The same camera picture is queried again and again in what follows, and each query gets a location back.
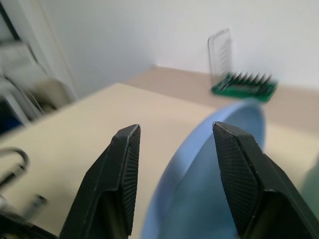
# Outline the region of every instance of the beige table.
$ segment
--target beige table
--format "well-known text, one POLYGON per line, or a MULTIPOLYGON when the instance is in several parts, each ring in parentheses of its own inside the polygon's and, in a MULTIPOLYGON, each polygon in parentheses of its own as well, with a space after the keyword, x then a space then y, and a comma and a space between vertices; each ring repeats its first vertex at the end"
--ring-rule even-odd
MULTIPOLYGON (((153 67, 127 85, 220 108, 237 101, 235 98, 213 95, 209 74, 153 67)), ((319 135, 319 91, 279 84, 271 100, 265 104, 269 122, 298 128, 319 135)))
MULTIPOLYGON (((113 85, 28 129, 8 135, 0 147, 17 146, 31 158, 29 173, 3 194, 18 210, 35 193, 49 200, 34 221, 58 235, 82 178, 117 130, 142 128, 138 194, 131 238, 138 239, 147 206, 170 158, 187 135, 216 111, 205 105, 122 84, 113 85)), ((318 153, 316 134, 270 123, 266 152, 300 188, 318 153)), ((16 158, 0 161, 1 171, 16 158)))

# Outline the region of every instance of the white wall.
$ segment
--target white wall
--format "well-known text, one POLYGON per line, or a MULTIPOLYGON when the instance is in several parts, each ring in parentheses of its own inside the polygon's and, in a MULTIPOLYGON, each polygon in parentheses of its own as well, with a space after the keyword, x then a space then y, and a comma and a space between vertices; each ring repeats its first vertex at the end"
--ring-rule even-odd
POLYGON ((151 64, 208 72, 207 39, 230 27, 238 71, 319 88, 318 0, 44 0, 87 95, 151 64))

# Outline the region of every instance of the table surface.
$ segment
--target table surface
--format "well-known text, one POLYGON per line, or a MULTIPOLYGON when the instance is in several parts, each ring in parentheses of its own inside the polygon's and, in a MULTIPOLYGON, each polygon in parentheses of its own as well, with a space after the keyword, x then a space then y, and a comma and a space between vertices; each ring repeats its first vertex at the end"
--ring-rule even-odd
MULTIPOLYGON (((209 74, 172 68, 153 67, 125 84, 217 109, 238 100, 212 94, 209 74)), ((319 135, 318 90, 279 84, 264 110, 268 122, 319 135)))
MULTIPOLYGON (((216 110, 115 84, 1 139, 0 148, 20 147, 31 160, 28 174, 1 193, 18 212, 34 194, 46 197, 49 203, 34 223, 58 235, 85 172, 117 130, 139 123, 142 129, 139 181, 131 236, 138 239, 148 204, 169 160, 188 134, 216 110)), ((267 126, 266 153, 286 171, 298 189, 316 163, 318 145, 315 132, 272 121, 267 126)), ((11 169, 14 161, 18 157, 2 158, 1 172, 11 169)))

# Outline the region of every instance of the blue bowl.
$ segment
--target blue bowl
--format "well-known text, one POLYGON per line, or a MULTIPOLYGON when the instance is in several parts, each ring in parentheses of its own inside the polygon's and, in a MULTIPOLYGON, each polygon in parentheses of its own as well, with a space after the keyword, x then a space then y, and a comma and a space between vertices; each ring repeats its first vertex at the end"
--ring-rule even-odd
POLYGON ((215 121, 251 133, 263 148, 265 119, 257 102, 239 102, 210 115, 185 139, 166 167, 149 205, 142 239, 235 238, 212 133, 215 121))

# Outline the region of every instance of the cable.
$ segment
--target cable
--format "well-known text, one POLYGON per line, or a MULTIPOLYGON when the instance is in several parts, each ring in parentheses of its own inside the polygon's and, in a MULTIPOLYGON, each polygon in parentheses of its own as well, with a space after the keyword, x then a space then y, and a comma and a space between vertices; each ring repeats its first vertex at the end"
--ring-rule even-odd
POLYGON ((18 153, 23 159, 23 164, 18 164, 12 172, 8 173, 0 180, 0 189, 2 189, 2 187, 14 180, 16 177, 26 172, 26 168, 29 165, 29 157, 26 154, 26 152, 24 152, 22 149, 16 147, 0 149, 0 156, 10 153, 18 153))
POLYGON ((18 86, 16 82, 14 82, 14 80, 12 80, 11 78, 9 78, 7 75, 0 75, 0 77, 3 77, 4 79, 6 79, 7 81, 9 81, 23 96, 23 98, 25 99, 25 101, 27 102, 27 104, 30 106, 31 110, 33 111, 34 115, 36 117, 38 117, 38 112, 34 110, 34 108, 32 107, 32 105, 30 105, 29 103, 29 98, 25 95, 25 92, 27 92, 30 97, 33 100, 33 104, 34 106, 40 111, 40 113, 43 115, 44 111, 42 109, 42 107, 40 106, 39 102, 36 100, 36 98, 33 96, 33 94, 26 88, 22 87, 22 86, 18 86))

